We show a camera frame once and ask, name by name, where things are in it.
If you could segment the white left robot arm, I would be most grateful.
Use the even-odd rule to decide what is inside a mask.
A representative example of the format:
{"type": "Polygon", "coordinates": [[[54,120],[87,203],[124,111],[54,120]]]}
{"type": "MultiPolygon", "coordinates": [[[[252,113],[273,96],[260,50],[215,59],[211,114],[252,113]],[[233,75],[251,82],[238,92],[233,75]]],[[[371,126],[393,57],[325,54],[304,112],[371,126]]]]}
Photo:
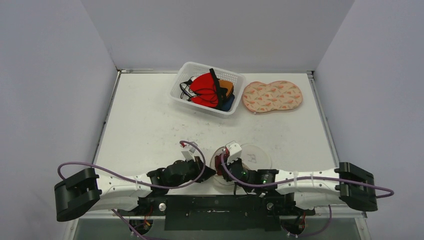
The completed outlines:
{"type": "Polygon", "coordinates": [[[104,167],[85,163],[85,168],[54,186],[56,219],[75,220],[97,210],[124,210],[144,215],[146,198],[165,196],[170,190],[203,183],[216,174],[198,156],[177,160],[145,174],[122,176],[104,167]]]}

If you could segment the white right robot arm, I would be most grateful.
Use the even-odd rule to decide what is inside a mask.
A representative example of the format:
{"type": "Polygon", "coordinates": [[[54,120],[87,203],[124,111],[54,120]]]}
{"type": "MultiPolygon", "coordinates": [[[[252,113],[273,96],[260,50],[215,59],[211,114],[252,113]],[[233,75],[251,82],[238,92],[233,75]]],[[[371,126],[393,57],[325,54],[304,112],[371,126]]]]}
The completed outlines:
{"type": "Polygon", "coordinates": [[[285,197],[282,207],[290,215],[317,206],[347,205],[362,212],[378,210],[374,175],[352,163],[320,171],[248,170],[241,158],[216,165],[227,182],[234,182],[247,194],[259,197],[285,197]]]}

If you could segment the white round mesh laundry bag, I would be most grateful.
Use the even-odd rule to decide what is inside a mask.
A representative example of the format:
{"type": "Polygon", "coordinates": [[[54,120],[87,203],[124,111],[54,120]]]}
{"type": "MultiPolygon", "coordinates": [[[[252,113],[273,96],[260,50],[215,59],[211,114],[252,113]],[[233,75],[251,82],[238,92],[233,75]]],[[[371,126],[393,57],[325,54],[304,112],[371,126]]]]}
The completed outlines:
{"type": "MultiPolygon", "coordinates": [[[[242,159],[243,166],[247,170],[271,169],[272,160],[268,153],[262,148],[251,143],[244,143],[240,145],[242,152],[240,158],[242,159]]],[[[212,177],[213,187],[222,194],[229,194],[234,190],[234,182],[227,182],[222,173],[216,170],[216,162],[220,161],[220,155],[224,150],[224,146],[219,147],[212,155],[209,167],[216,171],[212,177]]]]}

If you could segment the dark red garment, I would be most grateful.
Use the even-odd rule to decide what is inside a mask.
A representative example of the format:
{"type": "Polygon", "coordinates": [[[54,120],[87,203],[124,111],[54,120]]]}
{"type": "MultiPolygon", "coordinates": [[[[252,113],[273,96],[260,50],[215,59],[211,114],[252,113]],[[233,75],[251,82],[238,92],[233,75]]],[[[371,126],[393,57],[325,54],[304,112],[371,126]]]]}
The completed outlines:
{"type": "Polygon", "coordinates": [[[227,172],[224,170],[224,167],[222,165],[222,161],[221,161],[221,156],[223,155],[223,159],[226,161],[228,158],[228,154],[227,153],[221,153],[218,154],[214,157],[214,166],[215,166],[215,171],[216,174],[218,176],[224,177],[227,176],[227,172]]]}

